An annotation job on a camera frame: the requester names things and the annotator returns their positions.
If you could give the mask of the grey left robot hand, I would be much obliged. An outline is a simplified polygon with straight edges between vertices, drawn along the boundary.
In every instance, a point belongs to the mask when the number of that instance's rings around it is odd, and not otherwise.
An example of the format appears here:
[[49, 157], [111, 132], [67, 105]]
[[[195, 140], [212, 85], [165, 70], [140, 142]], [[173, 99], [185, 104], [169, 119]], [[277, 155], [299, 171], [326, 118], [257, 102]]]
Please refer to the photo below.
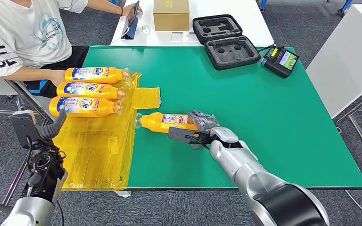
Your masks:
[[49, 124], [44, 126], [36, 126], [40, 138], [45, 140], [51, 140], [57, 136], [66, 120], [66, 111], [64, 108], [60, 109], [59, 116], [57, 119]]

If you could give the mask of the person's right hand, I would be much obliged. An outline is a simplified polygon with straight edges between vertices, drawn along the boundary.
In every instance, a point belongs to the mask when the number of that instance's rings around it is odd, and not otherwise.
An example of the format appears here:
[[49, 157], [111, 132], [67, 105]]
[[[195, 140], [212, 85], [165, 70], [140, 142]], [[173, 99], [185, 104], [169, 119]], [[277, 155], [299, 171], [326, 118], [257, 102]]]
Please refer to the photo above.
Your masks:
[[50, 80], [57, 87], [60, 83], [65, 81], [65, 71], [52, 70], [50, 75]]

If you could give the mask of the person's left hand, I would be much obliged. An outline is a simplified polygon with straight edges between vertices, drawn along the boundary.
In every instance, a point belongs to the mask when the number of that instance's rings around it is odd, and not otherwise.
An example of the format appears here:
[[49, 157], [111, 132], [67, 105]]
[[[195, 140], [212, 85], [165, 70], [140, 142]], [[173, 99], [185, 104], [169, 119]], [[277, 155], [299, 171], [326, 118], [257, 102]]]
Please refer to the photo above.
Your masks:
[[[127, 5], [127, 6], [122, 7], [122, 13], [121, 13], [121, 15], [122, 15], [122, 16], [127, 16], [127, 15], [129, 15], [130, 13], [132, 14], [132, 13], [135, 11], [135, 9], [134, 9], [134, 6], [135, 6], [135, 5], [136, 5], [136, 4], [133, 3], [133, 4], [130, 4], [130, 5]], [[137, 9], [136, 9], [136, 11], [135, 11], [135, 15], [139, 15], [139, 14], [142, 14], [142, 13], [143, 13], [143, 10], [140, 8], [140, 6], [138, 6]]]

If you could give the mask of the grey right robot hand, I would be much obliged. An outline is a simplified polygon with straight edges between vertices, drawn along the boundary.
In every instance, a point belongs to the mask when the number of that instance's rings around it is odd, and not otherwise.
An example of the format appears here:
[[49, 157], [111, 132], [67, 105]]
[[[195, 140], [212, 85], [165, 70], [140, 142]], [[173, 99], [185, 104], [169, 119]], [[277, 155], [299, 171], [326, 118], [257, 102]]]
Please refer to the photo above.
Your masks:
[[214, 115], [192, 110], [188, 113], [198, 131], [209, 132], [212, 128], [220, 127], [220, 124]]

